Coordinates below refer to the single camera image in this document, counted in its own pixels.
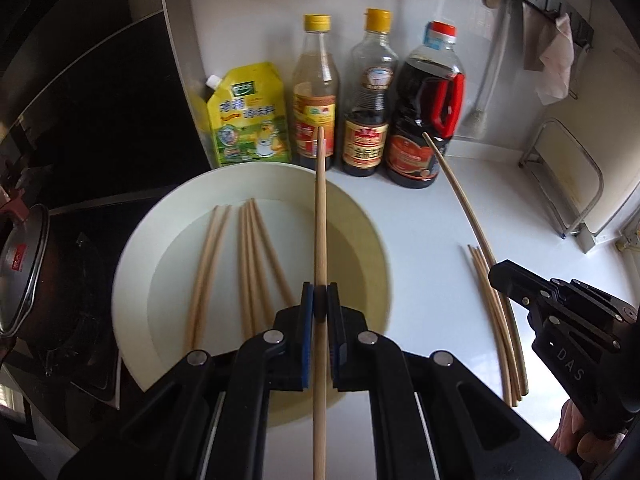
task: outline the wooden chopstick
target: wooden chopstick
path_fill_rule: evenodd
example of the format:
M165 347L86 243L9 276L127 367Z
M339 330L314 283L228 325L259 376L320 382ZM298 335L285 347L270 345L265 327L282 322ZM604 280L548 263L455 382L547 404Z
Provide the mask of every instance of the wooden chopstick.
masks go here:
M202 288L200 301L198 302L193 333L193 349L200 346L200 343L202 342L202 335L204 334L204 327L207 324L207 307L209 306L209 297L216 277L216 267L218 266L218 261L220 260L220 254L222 253L222 247L224 245L226 222L229 220L229 213L231 213L230 205L226 206L222 213L222 220L220 221L220 227L216 232L216 241L209 261L209 269L207 270L206 280Z
M276 254L275 249L273 248L273 244L271 243L271 239L269 238L269 233L267 231L267 227L264 224L264 219L260 214L260 209L258 208L258 204L255 201L255 198L249 200L249 203L252 207L252 211L254 212L254 218L257 220L258 229L260 230L260 237L262 238L262 244L266 249L267 256L271 263L271 268L276 277L276 283L278 283L278 288L280 289L280 293L287 304L287 306L294 306L298 304L295 296L293 295L291 288L289 287L289 283L284 277L284 272L282 270L282 266L278 261L278 255Z
M511 383L511 398L513 399L512 407L516 407L518 402L522 400L522 396L520 395L520 385L518 384L518 362L516 361L515 349L511 344L511 338L509 336L509 327L507 325L507 320L504 317L504 311L502 310L502 305L500 304L500 298L498 296L498 291L495 290L491 283L489 282L489 265L487 264L484 256L482 255L482 251L480 248L475 248L476 258L478 260L478 265L480 265L481 276L480 279L484 283L488 294L491 294L494 300L492 301L492 306L494 307L495 318L497 321L497 327L500 332L500 338L502 339L504 345L504 351L507 357L507 364L509 366L509 377Z
M260 292L258 291L258 283L255 270L255 254L254 254L254 237L252 234L250 222L249 205L244 204L242 207L244 214L244 225L246 227L246 253L248 269L248 284L249 284L249 304L251 305L252 319L254 320L254 334L260 333L265 330L264 316L260 308Z
M506 324L504 322L504 318L502 317L502 312L500 310L500 305L498 304L498 298L493 293L493 289L489 283L487 278L487 273L485 271L484 256L480 252L480 249L467 246L469 251L471 252L471 257L474 262L474 266L476 268L476 272L478 273L478 279L480 282L480 288L482 290L482 296L484 297L484 302L486 304L486 308L489 313L489 318L491 319L491 326L494 332L495 345L498 352L498 362L500 363L500 378L502 380L502 399L505 403L507 403L512 408L515 408L518 401L513 397L512 392L512 384L511 380L513 377L512 366L515 364L515 358L513 359L513 363L510 362L507 358L507 348L510 348L511 355L513 355L513 348L508 345L508 342L504 339L503 328L500 325L500 322L504 324L504 328L506 329Z
M258 277L258 290L260 291L260 303L262 304L262 313L264 314L264 319L267 323L267 327L270 328L271 326L273 326L275 313L271 305L269 289L267 287L267 280L264 275L264 267L262 266L262 257L260 256L260 247L258 246L258 221L256 218L256 207L253 199L249 200L249 202L246 204L246 208L248 209L247 215L249 217L249 229L251 231L252 240L251 250L254 253L255 272Z
M326 286L326 175L324 128L318 128L316 148L316 226L314 230L314 285ZM326 319L315 317L313 383L313 478L326 477Z
M193 291L191 293L191 301L189 304L189 313L187 318L187 327L184 338L184 353L187 354L193 350L193 335L195 332L196 319L198 317L198 306L200 304L200 297L202 295L202 287L209 270L209 263L211 261L211 255L214 249L216 241L216 230L218 228L218 213L219 208L215 206L209 219L209 227L207 228L207 235L205 238L202 252L200 253L200 262L198 263L198 269L196 270L196 279L193 283Z
M240 269L240 303L242 307L242 336L244 340L249 339L255 334L254 330L254 317L251 309L251 299L249 297L249 267L247 259L247 225L246 218L244 216L244 208L246 205L241 206L240 213L238 215L240 222L239 229L239 250L238 250L238 267Z
M437 149L435 143L433 142L429 134L424 132L422 136L424 137L424 140L426 140L427 144L431 148L431 151L433 151L433 155L436 157L436 160L440 164L440 167L442 168L442 171L444 172L444 174L447 176L447 180L451 184L451 187L453 188L454 193L458 197L458 201L460 202L460 205L462 206L462 209L466 214L466 218L469 220L469 223L471 224L471 228L474 230L476 238L478 239L478 243L480 245L480 248L482 249L482 254L484 255L484 259L486 260L489 267L494 266L496 264L494 253L491 250L491 247L489 246L489 242L484 236L484 232L482 232L482 228L480 227L480 222L478 221L478 218L476 218L475 213L471 209L471 204L469 203L469 200L466 198L465 192L462 190L462 186L460 186L460 183L456 179L456 176L454 175L453 170L449 166L449 163L445 160L444 156L442 156L440 151ZM511 309L511 303L509 303L509 298L507 298L502 293L498 293L498 298L500 299L500 306L502 307L504 317L507 320L507 327L509 329L508 332L511 340L510 346L513 348L514 354L516 357L516 371L517 371L516 378L518 381L518 388L517 388L515 397L518 400L522 400L522 396L525 396L527 395L527 393L529 393L529 384L527 383L527 369L524 363L524 354L522 353L522 343L520 342L520 334L518 333L518 327L516 325L516 320L513 315L513 310Z

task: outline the bolt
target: bolt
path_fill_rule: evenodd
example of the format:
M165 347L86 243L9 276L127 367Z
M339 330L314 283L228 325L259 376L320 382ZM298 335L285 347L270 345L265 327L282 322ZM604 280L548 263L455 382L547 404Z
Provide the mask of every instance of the bolt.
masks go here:
M358 334L358 341L363 345L375 345L378 342L378 336L369 330L365 330Z
M280 343L284 339L284 334L280 330L267 330L262 336L267 343L272 345Z
M187 362L191 366L200 366L203 365L207 361L207 354L202 350L194 350L187 355Z
M433 361L440 366L451 366L453 364L453 355L441 350L435 353Z

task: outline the plastic bottle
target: plastic bottle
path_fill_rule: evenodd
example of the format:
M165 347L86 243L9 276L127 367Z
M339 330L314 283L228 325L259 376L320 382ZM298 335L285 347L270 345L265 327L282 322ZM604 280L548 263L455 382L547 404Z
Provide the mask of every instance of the plastic bottle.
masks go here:
M398 65L389 46L389 30L391 12L367 9L364 39L351 51L342 168L354 176L374 174L382 161L389 120L387 91Z
M293 72L293 112L300 166L316 168L318 126L324 126L325 167L334 155L335 105L340 86L338 70L328 47L331 16L305 15L305 43Z
M409 54L398 75L385 163L389 178L400 186L420 188L434 182L440 168L422 133L444 153L458 124L465 75L455 43L455 27L430 23L424 44Z

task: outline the human hand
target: human hand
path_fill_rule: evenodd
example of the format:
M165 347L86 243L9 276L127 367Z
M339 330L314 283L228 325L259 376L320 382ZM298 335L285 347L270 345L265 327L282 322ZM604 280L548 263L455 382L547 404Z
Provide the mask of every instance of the human hand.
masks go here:
M560 424L549 443L560 453L568 455L577 449L578 456L585 462L606 462L615 452L622 439L619 433L609 440L600 440L593 433L584 434L585 420L571 399L562 406Z

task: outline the red bottle cap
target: red bottle cap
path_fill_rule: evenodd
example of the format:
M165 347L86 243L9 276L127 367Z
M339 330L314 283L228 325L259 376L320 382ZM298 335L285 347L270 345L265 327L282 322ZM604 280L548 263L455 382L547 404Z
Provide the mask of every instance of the red bottle cap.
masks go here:
M433 32L439 32L440 34L446 34L447 36L455 36L456 28L449 23L433 22L431 23L431 30Z

